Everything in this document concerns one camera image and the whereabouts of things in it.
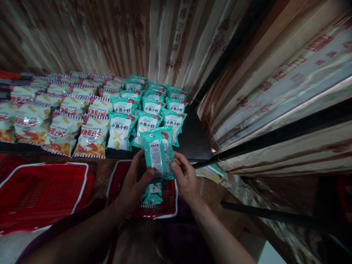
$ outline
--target snack bag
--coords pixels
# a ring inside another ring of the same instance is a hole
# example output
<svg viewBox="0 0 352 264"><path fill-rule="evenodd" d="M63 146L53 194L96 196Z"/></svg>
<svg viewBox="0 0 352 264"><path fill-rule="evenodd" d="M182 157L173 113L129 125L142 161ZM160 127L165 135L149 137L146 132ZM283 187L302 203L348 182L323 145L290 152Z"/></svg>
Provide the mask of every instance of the snack bag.
<svg viewBox="0 0 352 264"><path fill-rule="evenodd" d="M119 91L113 91L105 88L100 88L99 89L99 96L104 97L104 98L110 98L110 96L114 97L120 97L120 92Z"/></svg>
<svg viewBox="0 0 352 264"><path fill-rule="evenodd" d="M137 113L139 120L136 132L132 133L135 136L132 140L132 146L143 148L143 142L140 138L140 133L159 127L161 123L161 117L158 115L148 114L140 110L137 110Z"/></svg>
<svg viewBox="0 0 352 264"><path fill-rule="evenodd" d="M108 116L112 112L113 104L109 98L103 98L96 95L91 96L88 114L95 116Z"/></svg>
<svg viewBox="0 0 352 264"><path fill-rule="evenodd" d="M126 89L126 91L128 91L128 90L142 91L142 90L144 90L144 83L137 82L134 80L125 79L125 89Z"/></svg>
<svg viewBox="0 0 352 264"><path fill-rule="evenodd" d="M129 137L135 126L138 116L117 112L109 113L110 119L110 138L107 147L117 150L132 151Z"/></svg>
<svg viewBox="0 0 352 264"><path fill-rule="evenodd" d="M172 126L172 145L179 147L177 136L182 133L183 121L187 114L176 114L173 111L165 110L162 113L162 121L164 126Z"/></svg>
<svg viewBox="0 0 352 264"><path fill-rule="evenodd" d="M125 97L110 97L115 112L134 114L136 112L136 101Z"/></svg>
<svg viewBox="0 0 352 264"><path fill-rule="evenodd" d="M15 120L19 103L17 101L0 101L0 141L15 143Z"/></svg>
<svg viewBox="0 0 352 264"><path fill-rule="evenodd" d="M118 92L124 84L125 81L107 80L106 84L104 85L104 88Z"/></svg>
<svg viewBox="0 0 352 264"><path fill-rule="evenodd" d="M71 157L76 144L74 137L78 134L82 123L82 118L55 109L52 123L41 148L54 154Z"/></svg>
<svg viewBox="0 0 352 264"><path fill-rule="evenodd" d="M109 118L83 115L84 123L72 157L105 159L105 142L109 132Z"/></svg>
<svg viewBox="0 0 352 264"><path fill-rule="evenodd" d="M164 201L162 199L162 184L149 184L142 194L141 200L145 205L157 205L162 203Z"/></svg>
<svg viewBox="0 0 352 264"><path fill-rule="evenodd" d="M17 111L15 132L18 143L42 146L49 129L50 104L26 102Z"/></svg>
<svg viewBox="0 0 352 264"><path fill-rule="evenodd" d="M89 96L73 95L70 93L65 95L65 99L60 105L60 111L63 111L66 114L83 117L83 114L87 112L88 109Z"/></svg>
<svg viewBox="0 0 352 264"><path fill-rule="evenodd" d="M134 100L136 100L137 106L139 106L139 103L142 99L143 92L144 91L120 90L120 95L121 97L133 98Z"/></svg>
<svg viewBox="0 0 352 264"><path fill-rule="evenodd" d="M50 94L70 94L71 86L69 82L53 81L48 84Z"/></svg>
<svg viewBox="0 0 352 264"><path fill-rule="evenodd" d="M65 95L38 92L34 97L34 101L37 103L48 103L51 104L51 107L57 108L61 105L64 98Z"/></svg>
<svg viewBox="0 0 352 264"><path fill-rule="evenodd" d="M165 109L164 106L165 104L162 102L158 102L156 100L147 98L147 97L142 97L142 105L143 105L143 111L149 114L160 114L160 112Z"/></svg>
<svg viewBox="0 0 352 264"><path fill-rule="evenodd" d="M164 102L164 94L157 90L147 90L144 92L144 97L156 100L158 102Z"/></svg>
<svg viewBox="0 0 352 264"><path fill-rule="evenodd" d="M174 179L170 168L170 160L173 160L172 150L172 127L165 126L140 133L145 150L147 168L155 168L156 175L153 183L165 179Z"/></svg>
<svg viewBox="0 0 352 264"><path fill-rule="evenodd" d="M34 97L37 92L45 92L46 87L44 86L18 86L10 85L11 101L34 101Z"/></svg>
<svg viewBox="0 0 352 264"><path fill-rule="evenodd" d="M178 91L178 90L171 89L171 88L168 89L168 97L170 99L185 101L187 95L188 95L188 93L186 93L186 92Z"/></svg>
<svg viewBox="0 0 352 264"><path fill-rule="evenodd" d="M142 85L143 85L143 88L145 87L145 85L146 85L146 84L148 83L148 81L149 81L149 79L146 78L146 77L142 77L142 76L138 76L138 75L134 75L134 74L130 74L129 77L130 77L130 79L131 79L132 81L136 81L136 82L142 84Z"/></svg>
<svg viewBox="0 0 352 264"><path fill-rule="evenodd" d="M177 91L183 91L184 90L184 88L180 88L180 87L177 87L177 86L172 86L170 84L168 84L167 89L174 89L174 90L177 90Z"/></svg>
<svg viewBox="0 0 352 264"><path fill-rule="evenodd" d="M170 111L174 111L178 114L182 114L184 113L184 110L187 105L188 103L184 101L177 100L177 99L170 99L166 97L166 108Z"/></svg>

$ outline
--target red shopping basket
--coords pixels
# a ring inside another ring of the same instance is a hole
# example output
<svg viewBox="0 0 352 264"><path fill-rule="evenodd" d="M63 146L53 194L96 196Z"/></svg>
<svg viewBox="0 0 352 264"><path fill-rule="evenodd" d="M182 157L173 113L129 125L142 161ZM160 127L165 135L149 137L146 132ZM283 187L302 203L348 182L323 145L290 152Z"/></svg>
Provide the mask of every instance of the red shopping basket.
<svg viewBox="0 0 352 264"><path fill-rule="evenodd" d="M120 194L131 162L131 160L120 160L116 163L106 192L109 204ZM145 205L140 202L130 218L161 219L174 217L177 215L177 197L176 180L165 180L162 182L162 198L164 201L158 205Z"/></svg>
<svg viewBox="0 0 352 264"><path fill-rule="evenodd" d="M0 184L0 234L50 227L89 202L93 183L86 163L17 167Z"/></svg>

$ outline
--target curtain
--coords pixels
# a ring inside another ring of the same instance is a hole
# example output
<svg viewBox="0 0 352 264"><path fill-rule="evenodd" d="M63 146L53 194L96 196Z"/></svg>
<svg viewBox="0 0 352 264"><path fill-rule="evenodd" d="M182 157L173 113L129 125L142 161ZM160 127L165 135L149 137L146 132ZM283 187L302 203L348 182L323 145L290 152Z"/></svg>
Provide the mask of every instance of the curtain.
<svg viewBox="0 0 352 264"><path fill-rule="evenodd" d="M204 82L250 0L1 1L0 67Z"/></svg>
<svg viewBox="0 0 352 264"><path fill-rule="evenodd" d="M198 108L212 147L219 153L352 97L351 49L348 1L278 1ZM230 172L237 160L221 164Z"/></svg>

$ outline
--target black shelf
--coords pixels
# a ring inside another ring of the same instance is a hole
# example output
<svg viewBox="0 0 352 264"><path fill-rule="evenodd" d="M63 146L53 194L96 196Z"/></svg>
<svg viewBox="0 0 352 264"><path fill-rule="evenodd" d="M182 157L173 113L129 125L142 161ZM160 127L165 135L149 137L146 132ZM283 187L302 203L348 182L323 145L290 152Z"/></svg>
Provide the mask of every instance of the black shelf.
<svg viewBox="0 0 352 264"><path fill-rule="evenodd" d="M179 135L180 147L173 147L177 152L183 153L191 162L205 162L212 158L213 153L208 139L204 133L201 122L196 111L189 113L184 120L182 133ZM132 159L139 151L132 147L132 152L125 150L114 150L108 148L105 152L106 158ZM39 146L30 144L10 144L0 142L0 153L22 154L22 155L54 155L42 150Z"/></svg>

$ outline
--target teal snack bag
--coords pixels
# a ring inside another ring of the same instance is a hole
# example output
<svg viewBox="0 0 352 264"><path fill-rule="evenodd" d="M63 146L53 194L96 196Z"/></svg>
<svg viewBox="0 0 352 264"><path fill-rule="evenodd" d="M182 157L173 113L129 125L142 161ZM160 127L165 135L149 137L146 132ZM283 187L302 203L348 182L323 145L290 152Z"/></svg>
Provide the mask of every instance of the teal snack bag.
<svg viewBox="0 0 352 264"><path fill-rule="evenodd" d="M162 102L158 102L156 100L147 98L145 96L142 97L142 110L149 114L159 115L160 112L165 109L165 104Z"/></svg>
<svg viewBox="0 0 352 264"><path fill-rule="evenodd" d="M147 168L155 168L153 183L175 178L170 161L174 158L172 150L171 126L164 126L140 133L145 151Z"/></svg>
<svg viewBox="0 0 352 264"><path fill-rule="evenodd" d="M183 91L178 91L172 88L168 89L168 97L170 97L170 99L185 101L187 95L188 93Z"/></svg>
<svg viewBox="0 0 352 264"><path fill-rule="evenodd" d="M148 83L149 79L146 77L142 77L142 76L138 76L138 75L134 75L134 74L130 74L129 75L130 79L132 81L136 81L140 84L143 84L143 88L145 87L145 85Z"/></svg>
<svg viewBox="0 0 352 264"><path fill-rule="evenodd" d="M138 117L137 115L109 111L110 137L106 147L132 151L129 137Z"/></svg>
<svg viewBox="0 0 352 264"><path fill-rule="evenodd" d="M164 102L164 94L158 90L147 90L144 92L144 96L159 102Z"/></svg>
<svg viewBox="0 0 352 264"><path fill-rule="evenodd" d="M177 136L182 133L183 121L187 114L177 114L173 111L164 110L162 115L162 123L164 126L172 126L172 145L179 147Z"/></svg>
<svg viewBox="0 0 352 264"><path fill-rule="evenodd" d="M136 132L132 133L135 136L135 138L132 140L132 146L143 148L143 142L140 137L140 133L146 132L154 128L158 128L161 123L161 117L158 115L145 113L140 110L137 110L137 114L139 116L139 121Z"/></svg>
<svg viewBox="0 0 352 264"><path fill-rule="evenodd" d="M131 98L136 101L136 108L139 106L139 103L142 99L144 91L132 91L132 90L120 90L120 96L125 98Z"/></svg>
<svg viewBox="0 0 352 264"><path fill-rule="evenodd" d="M184 101L177 100L177 99L170 99L166 97L166 108L170 111L174 111L178 114L182 114L184 113L184 110L187 105L188 103Z"/></svg>
<svg viewBox="0 0 352 264"><path fill-rule="evenodd" d="M125 89L127 91L128 90L141 91L141 90L144 90L144 83L137 82L130 79L125 79Z"/></svg>
<svg viewBox="0 0 352 264"><path fill-rule="evenodd" d="M124 97L110 96L111 102L113 104L113 109L115 112L134 114L137 108L136 100Z"/></svg>

